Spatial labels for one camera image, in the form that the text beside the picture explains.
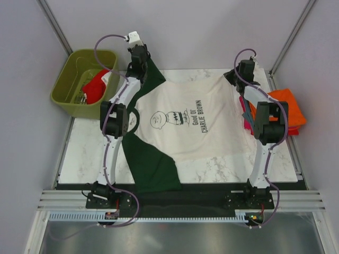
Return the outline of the cream green Charlie Brown shirt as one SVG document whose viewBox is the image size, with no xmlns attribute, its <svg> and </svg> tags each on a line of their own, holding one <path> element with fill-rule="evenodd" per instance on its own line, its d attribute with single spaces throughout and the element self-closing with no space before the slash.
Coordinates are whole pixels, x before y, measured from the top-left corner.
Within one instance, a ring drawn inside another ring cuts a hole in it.
<svg viewBox="0 0 339 254">
<path fill-rule="evenodd" d="M 181 189 L 177 164 L 250 152 L 235 88 L 225 75 L 174 83 L 152 60 L 127 107 L 122 148 L 140 193 Z"/>
</svg>

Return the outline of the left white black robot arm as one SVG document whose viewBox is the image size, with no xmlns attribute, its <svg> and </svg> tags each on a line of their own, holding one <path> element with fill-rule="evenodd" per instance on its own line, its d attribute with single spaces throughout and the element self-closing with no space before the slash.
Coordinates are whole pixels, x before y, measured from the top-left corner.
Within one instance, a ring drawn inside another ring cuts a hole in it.
<svg viewBox="0 0 339 254">
<path fill-rule="evenodd" d="M 104 136 L 103 166 L 97 180 L 90 184 L 87 209 L 112 209 L 122 193 L 115 187 L 115 167 L 122 138 L 129 128 L 127 106 L 145 82 L 150 57 L 147 46 L 142 43 L 130 46 L 128 51 L 131 62 L 123 85 L 115 96 L 103 101 L 100 106 L 100 128 Z"/>
</svg>

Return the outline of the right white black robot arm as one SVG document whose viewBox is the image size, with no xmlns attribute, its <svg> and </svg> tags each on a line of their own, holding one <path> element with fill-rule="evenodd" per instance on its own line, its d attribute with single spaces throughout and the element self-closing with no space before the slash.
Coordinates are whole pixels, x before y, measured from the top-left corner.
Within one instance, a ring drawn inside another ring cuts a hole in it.
<svg viewBox="0 0 339 254">
<path fill-rule="evenodd" d="M 274 100 L 254 81 L 255 61 L 242 60 L 224 77 L 243 99 L 244 119 L 257 141 L 253 170 L 242 193 L 228 193 L 228 206 L 239 209 L 273 209 L 269 180 L 272 159 L 288 134 L 288 103 Z"/>
</svg>

